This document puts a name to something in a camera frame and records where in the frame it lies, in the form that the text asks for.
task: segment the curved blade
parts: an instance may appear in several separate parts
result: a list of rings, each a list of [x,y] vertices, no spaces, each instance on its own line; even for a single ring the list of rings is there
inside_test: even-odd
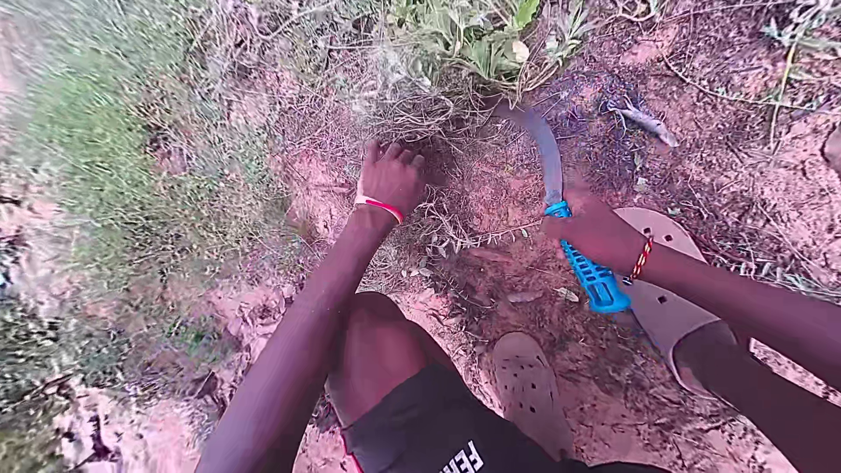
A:
[[[546,185],[547,205],[557,204],[563,200],[563,169],[561,167],[561,152],[552,128],[534,109],[512,108],[507,99],[500,100],[494,108],[494,115],[507,118],[525,128],[540,150],[540,163],[543,168],[543,183]]]

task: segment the right arm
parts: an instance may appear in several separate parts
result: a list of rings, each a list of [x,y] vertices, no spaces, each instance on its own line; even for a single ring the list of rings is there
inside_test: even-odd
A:
[[[564,192],[572,217],[543,219],[551,237],[629,274],[645,237],[583,189]],[[713,268],[655,244],[640,279],[716,314],[841,389],[841,307]]]

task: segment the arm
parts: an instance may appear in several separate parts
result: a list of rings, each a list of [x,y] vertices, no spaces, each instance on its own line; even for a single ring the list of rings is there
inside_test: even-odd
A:
[[[599,264],[629,274],[645,244],[607,205],[583,189],[564,192],[573,216],[547,217],[543,230]],[[841,387],[841,307],[761,284],[655,245],[641,278],[707,309]]]
[[[419,203],[423,158],[392,144],[368,144],[360,190],[404,215]],[[361,205],[327,258],[283,316],[204,447],[197,472],[291,471],[335,356],[343,308],[395,224],[386,210]]]

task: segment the sandal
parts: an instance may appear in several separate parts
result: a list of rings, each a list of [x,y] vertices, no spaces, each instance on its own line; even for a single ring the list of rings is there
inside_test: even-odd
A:
[[[574,455],[573,433],[563,414],[555,373],[534,338],[506,333],[494,345],[496,389],[503,417],[556,461]]]
[[[615,212],[643,235],[654,235],[655,242],[704,261],[701,250],[689,233],[666,215],[638,207],[616,209]],[[701,385],[688,367],[675,363],[674,347],[690,333],[710,324],[716,324],[717,337],[725,343],[732,341],[735,344],[736,338],[727,323],[654,284],[635,280],[632,285],[623,285],[622,288],[631,298],[634,318],[664,356],[678,383],[698,396],[719,399]]]

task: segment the hand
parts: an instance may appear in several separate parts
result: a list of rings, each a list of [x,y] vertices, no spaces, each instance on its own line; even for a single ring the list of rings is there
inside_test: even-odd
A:
[[[543,217],[541,230],[566,240],[587,258],[619,274],[630,274],[646,238],[586,189],[568,189],[563,196],[573,216]]]
[[[397,143],[391,143],[385,151],[378,140],[369,141],[365,147],[357,194],[392,205],[408,216],[423,198],[425,158]],[[394,219],[386,210],[379,211]]]

